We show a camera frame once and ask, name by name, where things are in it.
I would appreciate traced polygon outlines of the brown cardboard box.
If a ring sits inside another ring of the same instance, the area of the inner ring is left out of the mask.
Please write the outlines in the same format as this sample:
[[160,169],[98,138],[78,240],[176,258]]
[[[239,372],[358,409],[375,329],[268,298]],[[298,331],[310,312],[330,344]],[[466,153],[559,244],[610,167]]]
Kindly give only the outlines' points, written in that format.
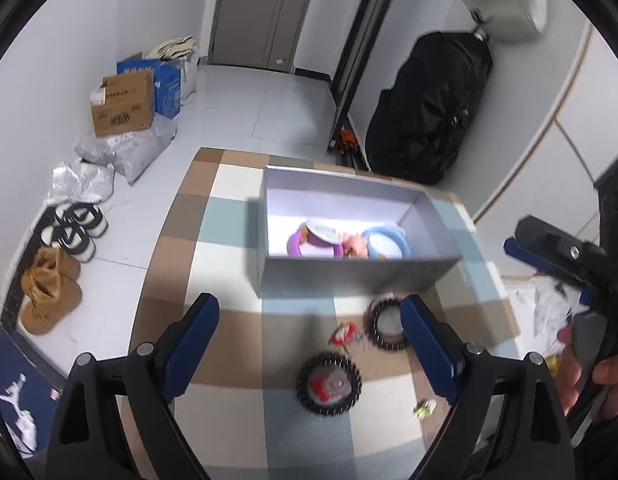
[[105,77],[90,92],[94,133],[98,138],[148,129],[155,117],[154,71],[134,70]]

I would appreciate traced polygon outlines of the black white sneaker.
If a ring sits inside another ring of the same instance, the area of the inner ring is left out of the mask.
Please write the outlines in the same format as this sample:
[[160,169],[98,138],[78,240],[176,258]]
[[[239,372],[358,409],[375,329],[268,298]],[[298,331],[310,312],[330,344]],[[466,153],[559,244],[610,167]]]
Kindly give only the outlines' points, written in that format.
[[108,221],[96,204],[63,203],[55,207],[54,214],[58,222],[81,226],[92,238],[99,238],[108,230]]
[[61,249],[81,263],[95,255],[95,243],[82,226],[54,223],[43,228],[40,237],[45,247]]

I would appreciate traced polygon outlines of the purple bangle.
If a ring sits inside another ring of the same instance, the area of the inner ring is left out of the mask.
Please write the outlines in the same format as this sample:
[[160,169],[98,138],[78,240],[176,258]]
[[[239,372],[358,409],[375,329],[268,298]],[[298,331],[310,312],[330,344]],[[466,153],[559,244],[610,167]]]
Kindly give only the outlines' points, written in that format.
[[288,238],[286,249],[287,255],[293,257],[342,258],[345,255],[341,243],[326,242],[326,240],[314,234],[305,223]]

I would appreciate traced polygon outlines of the blue jordan shoe box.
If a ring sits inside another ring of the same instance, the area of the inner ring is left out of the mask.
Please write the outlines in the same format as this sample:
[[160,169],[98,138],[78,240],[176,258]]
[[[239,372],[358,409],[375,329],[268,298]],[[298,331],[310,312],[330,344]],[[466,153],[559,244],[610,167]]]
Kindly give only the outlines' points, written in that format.
[[0,412],[23,458],[44,451],[60,397],[0,327]]

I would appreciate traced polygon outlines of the white plastic parcel bag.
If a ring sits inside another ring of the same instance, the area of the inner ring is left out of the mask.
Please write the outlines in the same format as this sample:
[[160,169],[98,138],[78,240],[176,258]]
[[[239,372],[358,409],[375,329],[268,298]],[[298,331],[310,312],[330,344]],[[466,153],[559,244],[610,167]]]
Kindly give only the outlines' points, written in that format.
[[114,192],[115,170],[111,166],[94,165],[77,159],[52,170],[46,206],[63,203],[99,204]]

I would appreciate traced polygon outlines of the pink small trinket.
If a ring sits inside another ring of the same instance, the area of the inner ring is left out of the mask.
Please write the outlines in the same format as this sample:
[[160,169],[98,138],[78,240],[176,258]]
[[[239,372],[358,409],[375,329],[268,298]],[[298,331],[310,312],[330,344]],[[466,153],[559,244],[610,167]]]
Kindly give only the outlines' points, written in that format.
[[361,234],[346,234],[342,240],[342,250],[349,258],[367,258],[367,240]]

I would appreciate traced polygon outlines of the grey plastic parcel bag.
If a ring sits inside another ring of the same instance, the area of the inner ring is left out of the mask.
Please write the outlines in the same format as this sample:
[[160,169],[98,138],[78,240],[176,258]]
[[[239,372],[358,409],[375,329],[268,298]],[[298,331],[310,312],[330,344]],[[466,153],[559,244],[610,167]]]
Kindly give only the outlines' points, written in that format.
[[152,125],[145,130],[96,138],[93,133],[82,136],[76,153],[86,162],[100,166],[113,166],[126,178],[128,185],[134,183],[162,154],[178,134],[175,120],[156,115]]

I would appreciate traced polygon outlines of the black metal stand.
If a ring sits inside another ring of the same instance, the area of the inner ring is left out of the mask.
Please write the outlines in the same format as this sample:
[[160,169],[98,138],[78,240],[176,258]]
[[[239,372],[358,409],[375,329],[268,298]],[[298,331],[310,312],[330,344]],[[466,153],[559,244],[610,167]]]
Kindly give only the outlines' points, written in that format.
[[336,140],[349,117],[356,90],[371,56],[392,0],[361,0],[348,33],[330,92],[336,105],[327,151],[336,150]]

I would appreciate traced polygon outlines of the grey door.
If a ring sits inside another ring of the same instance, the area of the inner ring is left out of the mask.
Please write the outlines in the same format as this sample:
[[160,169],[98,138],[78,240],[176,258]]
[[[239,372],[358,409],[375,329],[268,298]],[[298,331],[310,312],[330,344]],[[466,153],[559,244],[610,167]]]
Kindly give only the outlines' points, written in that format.
[[209,63],[290,73],[310,1],[218,0]]

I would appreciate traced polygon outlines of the checkered table mat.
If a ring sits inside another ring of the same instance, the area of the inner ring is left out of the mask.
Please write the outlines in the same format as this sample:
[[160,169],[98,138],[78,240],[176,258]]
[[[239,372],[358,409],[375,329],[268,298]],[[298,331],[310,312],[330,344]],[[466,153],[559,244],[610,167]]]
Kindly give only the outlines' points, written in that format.
[[296,397],[303,362],[344,323],[361,325],[371,295],[264,299],[258,283],[258,201],[263,171],[288,159],[201,148],[174,196],[150,260],[131,334],[154,341],[203,292],[219,325],[174,416],[215,479],[405,479],[448,409],[420,419],[431,395],[409,350],[361,342],[363,379],[348,413],[321,417]]

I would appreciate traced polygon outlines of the grey cardboard phone box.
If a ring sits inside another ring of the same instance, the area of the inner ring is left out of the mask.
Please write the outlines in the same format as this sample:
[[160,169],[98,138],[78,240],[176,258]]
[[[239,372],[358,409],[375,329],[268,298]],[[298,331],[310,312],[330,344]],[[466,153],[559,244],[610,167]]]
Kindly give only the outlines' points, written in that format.
[[[409,259],[293,257],[288,238],[305,223],[326,242],[373,226],[398,226]],[[258,218],[258,293],[303,298],[408,292],[435,284],[461,258],[431,196],[419,186],[323,170],[269,166]]]

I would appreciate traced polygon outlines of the blue bangle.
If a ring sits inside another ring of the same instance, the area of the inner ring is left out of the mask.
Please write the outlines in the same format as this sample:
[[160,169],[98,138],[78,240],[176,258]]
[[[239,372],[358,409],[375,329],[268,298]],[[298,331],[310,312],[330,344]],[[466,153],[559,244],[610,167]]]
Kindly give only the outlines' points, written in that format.
[[412,256],[405,232],[398,226],[373,226],[362,236],[372,259],[409,259]]

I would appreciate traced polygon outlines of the black white sneaker front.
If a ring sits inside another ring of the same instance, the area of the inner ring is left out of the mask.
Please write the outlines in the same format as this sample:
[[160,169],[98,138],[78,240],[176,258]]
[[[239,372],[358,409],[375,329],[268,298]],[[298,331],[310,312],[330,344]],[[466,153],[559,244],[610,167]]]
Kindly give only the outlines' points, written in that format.
[[61,249],[81,263],[95,255],[95,243],[82,226],[54,223],[43,228],[40,237],[45,247]]

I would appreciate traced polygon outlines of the black bead bracelet red badge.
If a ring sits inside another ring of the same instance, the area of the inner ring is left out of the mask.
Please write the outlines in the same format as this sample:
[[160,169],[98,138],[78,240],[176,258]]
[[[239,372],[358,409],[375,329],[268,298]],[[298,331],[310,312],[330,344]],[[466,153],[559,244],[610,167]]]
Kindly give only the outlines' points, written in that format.
[[359,401],[362,375],[348,356],[321,352],[302,364],[296,379],[299,403],[310,413],[334,417],[347,413]]

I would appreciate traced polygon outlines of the tan boot rear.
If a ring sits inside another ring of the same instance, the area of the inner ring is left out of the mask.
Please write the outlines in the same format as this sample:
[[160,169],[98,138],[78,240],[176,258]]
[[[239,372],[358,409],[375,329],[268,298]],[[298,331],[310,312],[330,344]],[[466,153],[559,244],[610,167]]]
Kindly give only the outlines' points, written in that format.
[[33,257],[32,265],[24,270],[20,279],[22,291],[32,291],[34,281],[63,275],[75,281],[80,275],[79,261],[60,248],[40,247]]

